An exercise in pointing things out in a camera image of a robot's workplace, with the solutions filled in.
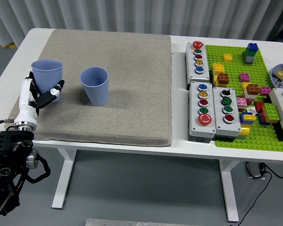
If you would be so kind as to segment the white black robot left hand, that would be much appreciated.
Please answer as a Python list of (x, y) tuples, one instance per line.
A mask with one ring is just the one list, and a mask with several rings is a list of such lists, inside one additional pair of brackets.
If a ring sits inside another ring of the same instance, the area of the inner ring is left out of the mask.
[(36, 127), (39, 109), (44, 108), (58, 98), (64, 83), (64, 80), (60, 80), (54, 88), (46, 91), (44, 94), (40, 94), (36, 86), (34, 74), (30, 72), (29, 76), (22, 83), (18, 103), (19, 114), (14, 119), (14, 126), (30, 125)]

